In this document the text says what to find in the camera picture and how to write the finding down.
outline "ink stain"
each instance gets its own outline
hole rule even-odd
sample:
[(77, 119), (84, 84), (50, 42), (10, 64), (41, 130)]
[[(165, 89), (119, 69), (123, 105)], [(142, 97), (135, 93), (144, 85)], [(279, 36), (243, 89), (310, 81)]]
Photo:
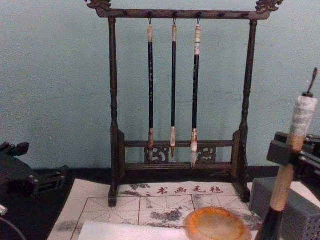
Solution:
[(129, 185), (133, 190), (137, 190), (138, 188), (141, 189), (146, 189), (146, 188), (150, 188), (149, 184), (143, 184), (143, 183), (139, 183), (139, 184), (130, 184)]
[(180, 210), (182, 209), (182, 207), (178, 207), (175, 210), (172, 210), (171, 212), (152, 212), (150, 217), (155, 220), (162, 220), (163, 224), (166, 224), (168, 222), (177, 222), (182, 217), (182, 213), (180, 212)]
[(63, 221), (58, 223), (55, 228), (59, 232), (73, 232), (77, 226), (77, 223), (77, 221)]
[(249, 228), (250, 231), (258, 231), (260, 229), (259, 225), (248, 225), (247, 226)]
[(252, 215), (252, 213), (249, 214), (249, 213), (238, 212), (234, 209), (229, 211), (237, 215), (240, 219), (242, 219), (246, 225), (248, 226), (257, 225), (256, 218)]
[(152, 223), (148, 223), (147, 226), (151, 226), (151, 227), (158, 227), (158, 228), (170, 228), (170, 229), (183, 229), (184, 227), (183, 226), (174, 226), (174, 225), (163, 225), (162, 223), (155, 223), (155, 222), (152, 222)]
[(147, 209), (153, 209), (153, 208), (154, 208), (154, 207), (151, 205), (151, 201), (150, 201), (149, 198), (146, 198), (145, 201), (146, 201), (146, 208), (147, 208)]
[(120, 192), (120, 194), (125, 194), (125, 195), (130, 195), (130, 196), (135, 196), (135, 197), (141, 197), (142, 195), (136, 191), (123, 191)]
[(255, 213), (252, 213), (253, 214), (253, 217), (254, 217), (254, 219), (255, 219), (255, 221), (258, 223), (258, 224), (260, 224), (260, 225), (262, 225), (262, 223), (263, 223), (263, 219), (260, 217), (260, 216), (258, 216), (257, 214), (255, 214)]

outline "gray plastic box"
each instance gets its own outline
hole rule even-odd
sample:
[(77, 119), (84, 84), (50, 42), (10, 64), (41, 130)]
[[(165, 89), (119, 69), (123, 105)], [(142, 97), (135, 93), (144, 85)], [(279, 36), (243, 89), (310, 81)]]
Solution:
[[(275, 182), (275, 177), (253, 181), (249, 209), (262, 219), (267, 215)], [(320, 240), (320, 208), (290, 190), (283, 212), (281, 237), (285, 240)]]

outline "brush tip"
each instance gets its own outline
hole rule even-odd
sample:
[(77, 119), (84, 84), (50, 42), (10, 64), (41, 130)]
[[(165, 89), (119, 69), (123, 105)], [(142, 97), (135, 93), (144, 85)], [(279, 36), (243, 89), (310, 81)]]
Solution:
[(191, 152), (191, 169), (192, 170), (195, 168), (196, 162), (197, 162), (197, 152), (196, 151), (192, 151)]
[(154, 157), (154, 151), (152, 149), (152, 150), (149, 150), (149, 153), (148, 153), (148, 161), (149, 161), (149, 163), (152, 162), (153, 157)]
[(171, 156), (174, 157), (175, 156), (175, 146), (171, 146)]
[(309, 89), (308, 89), (308, 91), (307, 91), (306, 93), (303, 93), (303, 96), (305, 96), (305, 97), (310, 97), (310, 98), (312, 98), (312, 97), (314, 96), (312, 93), (310, 93), (310, 91), (311, 91), (311, 88), (312, 88), (313, 85), (314, 85), (314, 82), (315, 82), (315, 80), (316, 80), (317, 74), (318, 74), (318, 68), (315, 68), (315, 69), (313, 70), (312, 81), (311, 81), (311, 83), (310, 83)]

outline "hanging loop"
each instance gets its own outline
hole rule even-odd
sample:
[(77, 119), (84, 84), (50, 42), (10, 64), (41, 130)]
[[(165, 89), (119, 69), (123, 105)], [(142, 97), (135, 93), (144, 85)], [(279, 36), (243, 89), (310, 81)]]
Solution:
[(198, 12), (198, 13), (196, 14), (196, 20), (197, 20), (197, 22), (198, 22), (198, 25), (200, 24), (200, 18), (201, 18), (201, 16), (202, 16), (202, 11), (200, 11), (200, 12)]
[(173, 25), (176, 25), (177, 14), (178, 14), (177, 11), (174, 11), (173, 14), (172, 14), (172, 16), (173, 16)]
[(152, 11), (148, 11), (148, 19), (149, 19), (149, 25), (151, 25), (151, 21), (152, 21)]

